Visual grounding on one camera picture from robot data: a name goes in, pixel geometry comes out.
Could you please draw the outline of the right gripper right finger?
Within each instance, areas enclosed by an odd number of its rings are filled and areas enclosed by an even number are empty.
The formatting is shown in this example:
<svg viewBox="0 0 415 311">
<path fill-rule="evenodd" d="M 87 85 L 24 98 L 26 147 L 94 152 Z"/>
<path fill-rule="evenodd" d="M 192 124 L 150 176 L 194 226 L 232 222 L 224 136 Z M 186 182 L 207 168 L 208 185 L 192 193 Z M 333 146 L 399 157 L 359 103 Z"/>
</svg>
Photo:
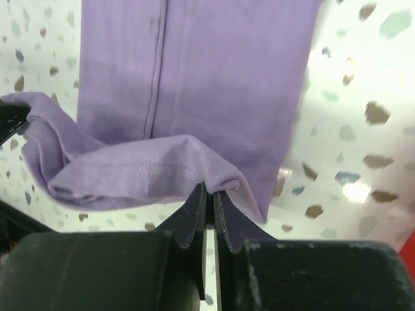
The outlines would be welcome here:
<svg viewBox="0 0 415 311">
<path fill-rule="evenodd" d="M 388 245 L 278 240 L 225 192 L 212 197 L 219 310 L 413 310 L 414 284 Z"/>
</svg>

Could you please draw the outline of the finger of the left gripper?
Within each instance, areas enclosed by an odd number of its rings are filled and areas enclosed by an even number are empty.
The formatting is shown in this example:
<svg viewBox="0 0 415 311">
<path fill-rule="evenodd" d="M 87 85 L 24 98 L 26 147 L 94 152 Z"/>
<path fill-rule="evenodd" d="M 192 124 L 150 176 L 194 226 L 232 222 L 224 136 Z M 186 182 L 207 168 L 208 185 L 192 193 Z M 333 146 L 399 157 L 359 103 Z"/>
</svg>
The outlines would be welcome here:
<svg viewBox="0 0 415 311">
<path fill-rule="evenodd" d="M 0 140 L 1 145 L 16 134 L 27 123 L 30 106 L 24 103 L 1 101 Z"/>
</svg>

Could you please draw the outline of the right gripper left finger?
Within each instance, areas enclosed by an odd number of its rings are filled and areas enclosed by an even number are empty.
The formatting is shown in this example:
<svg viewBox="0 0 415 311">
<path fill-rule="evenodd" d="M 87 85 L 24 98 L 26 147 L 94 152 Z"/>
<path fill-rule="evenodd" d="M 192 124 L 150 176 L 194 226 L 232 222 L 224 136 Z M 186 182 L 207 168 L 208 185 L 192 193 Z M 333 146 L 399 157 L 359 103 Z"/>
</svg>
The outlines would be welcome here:
<svg viewBox="0 0 415 311">
<path fill-rule="evenodd" d="M 1 268 L 2 310 L 198 310 L 207 191 L 152 231 L 32 233 Z"/>
</svg>

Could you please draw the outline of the purple t shirt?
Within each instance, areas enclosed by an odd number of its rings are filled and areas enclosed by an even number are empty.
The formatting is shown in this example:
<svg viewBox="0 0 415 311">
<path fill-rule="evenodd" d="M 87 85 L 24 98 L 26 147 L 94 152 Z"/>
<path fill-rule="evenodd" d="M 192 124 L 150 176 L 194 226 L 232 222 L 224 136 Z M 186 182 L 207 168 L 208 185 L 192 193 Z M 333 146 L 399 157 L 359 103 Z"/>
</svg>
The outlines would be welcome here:
<svg viewBox="0 0 415 311">
<path fill-rule="evenodd" d="M 23 157 L 74 209 L 235 191 L 264 222 L 303 86 L 319 1 L 83 1 L 77 116 L 43 93 Z"/>
</svg>

